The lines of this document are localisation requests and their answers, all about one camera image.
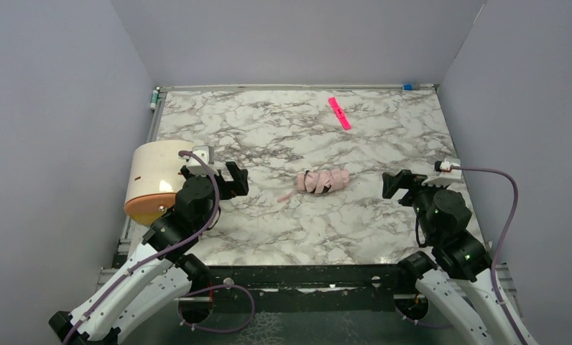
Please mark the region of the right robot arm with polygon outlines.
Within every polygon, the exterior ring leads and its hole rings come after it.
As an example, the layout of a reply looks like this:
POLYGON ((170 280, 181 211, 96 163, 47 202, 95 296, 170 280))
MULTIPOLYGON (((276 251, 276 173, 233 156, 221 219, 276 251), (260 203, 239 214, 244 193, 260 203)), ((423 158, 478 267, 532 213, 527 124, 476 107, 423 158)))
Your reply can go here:
POLYGON ((436 176, 401 170, 382 174, 382 197, 399 200, 415 212, 415 233, 424 236, 421 247, 398 265, 415 289, 447 318, 467 344, 536 344, 497 277, 498 254, 467 229, 472 212, 461 193, 451 190, 468 167, 446 160, 435 165, 436 176))

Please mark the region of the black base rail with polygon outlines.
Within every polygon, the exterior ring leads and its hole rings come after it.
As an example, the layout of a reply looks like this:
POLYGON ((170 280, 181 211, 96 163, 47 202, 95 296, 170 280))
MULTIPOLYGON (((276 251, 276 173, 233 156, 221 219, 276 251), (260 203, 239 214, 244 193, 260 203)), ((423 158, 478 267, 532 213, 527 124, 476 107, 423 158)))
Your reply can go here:
POLYGON ((395 264, 212 266, 215 290, 177 298, 186 317, 210 313, 399 311, 421 319, 429 301, 395 264))

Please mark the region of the cream cylindrical umbrella bin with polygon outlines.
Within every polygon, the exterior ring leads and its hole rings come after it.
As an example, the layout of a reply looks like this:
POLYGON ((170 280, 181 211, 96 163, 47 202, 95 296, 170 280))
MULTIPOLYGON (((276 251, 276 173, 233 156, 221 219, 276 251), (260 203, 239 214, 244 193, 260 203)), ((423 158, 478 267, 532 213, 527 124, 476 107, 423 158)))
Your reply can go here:
POLYGON ((185 183, 182 167, 194 175, 206 173, 200 163, 181 156, 181 151, 192 152, 213 167, 214 149, 207 144, 162 140, 143 144, 134 151, 124 212, 136 223, 150 226, 174 206, 176 193, 185 183))

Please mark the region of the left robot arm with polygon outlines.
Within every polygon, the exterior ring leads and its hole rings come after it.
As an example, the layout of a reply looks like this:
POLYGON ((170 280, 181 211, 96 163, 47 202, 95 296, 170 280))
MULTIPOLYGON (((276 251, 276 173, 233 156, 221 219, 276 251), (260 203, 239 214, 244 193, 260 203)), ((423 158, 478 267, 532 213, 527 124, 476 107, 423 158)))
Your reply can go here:
POLYGON ((117 273, 86 302, 50 318, 62 344, 122 344, 169 301, 213 289, 209 268, 190 250, 218 220, 221 201, 249 193, 248 170, 235 162, 226 168, 230 180, 209 166, 201 174, 182 167, 185 182, 174 204, 151 223, 117 273))

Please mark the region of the pink highlighter marker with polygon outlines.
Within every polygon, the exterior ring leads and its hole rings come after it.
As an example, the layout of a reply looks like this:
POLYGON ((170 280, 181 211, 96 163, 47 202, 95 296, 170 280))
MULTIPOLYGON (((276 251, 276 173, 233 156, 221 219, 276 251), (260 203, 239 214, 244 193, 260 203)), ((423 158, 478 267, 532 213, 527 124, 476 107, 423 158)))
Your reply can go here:
POLYGON ((333 112, 336 115, 336 118, 338 119, 338 121, 341 124, 341 126, 343 127, 343 129, 345 131, 351 130, 351 125, 349 123, 349 120, 346 117, 345 111, 338 104, 336 98, 330 97, 328 99, 328 104, 332 108, 333 112))

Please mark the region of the pink folding umbrella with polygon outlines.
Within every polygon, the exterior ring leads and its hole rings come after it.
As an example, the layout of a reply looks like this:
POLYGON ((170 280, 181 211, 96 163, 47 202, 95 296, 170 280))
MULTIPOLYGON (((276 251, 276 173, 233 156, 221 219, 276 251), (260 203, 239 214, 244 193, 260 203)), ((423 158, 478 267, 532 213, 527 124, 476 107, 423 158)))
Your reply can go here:
POLYGON ((350 181, 348 170, 332 169, 322 171, 300 172, 295 178, 295 188, 278 201, 285 202, 296 193, 309 193, 314 195, 332 193, 344 189, 350 181))

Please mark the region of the green white marker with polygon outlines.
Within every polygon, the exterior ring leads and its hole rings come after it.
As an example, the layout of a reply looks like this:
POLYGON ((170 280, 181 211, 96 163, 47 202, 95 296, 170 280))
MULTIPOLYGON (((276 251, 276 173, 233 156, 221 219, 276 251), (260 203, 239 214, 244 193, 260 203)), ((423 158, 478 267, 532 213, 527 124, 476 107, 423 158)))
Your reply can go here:
POLYGON ((158 102, 158 96, 159 96, 159 90, 156 88, 152 91, 152 98, 149 104, 149 108, 154 111, 157 108, 157 102, 158 102))

